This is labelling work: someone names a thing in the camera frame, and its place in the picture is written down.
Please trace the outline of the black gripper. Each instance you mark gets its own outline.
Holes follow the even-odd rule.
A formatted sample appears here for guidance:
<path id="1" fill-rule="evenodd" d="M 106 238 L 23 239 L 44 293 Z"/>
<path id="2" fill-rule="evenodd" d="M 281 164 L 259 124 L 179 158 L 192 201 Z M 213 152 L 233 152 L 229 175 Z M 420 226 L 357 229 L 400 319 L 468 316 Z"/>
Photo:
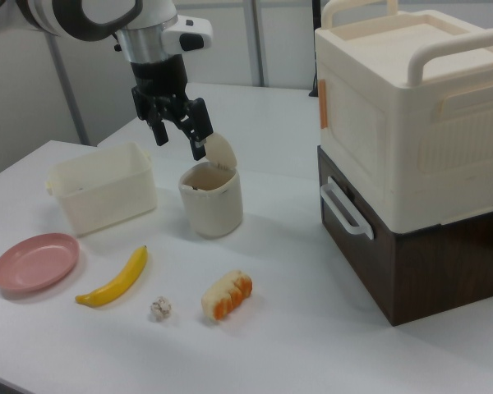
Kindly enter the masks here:
<path id="1" fill-rule="evenodd" d="M 167 114 L 188 138 L 192 157 L 199 161 L 205 155 L 205 141 L 213 133 L 210 116 L 203 98 L 189 100 L 185 88 L 187 73 L 180 54 L 155 63 L 131 63 L 136 86 L 131 90 L 140 120 L 146 120 L 155 143 L 168 143 L 161 115 Z"/>

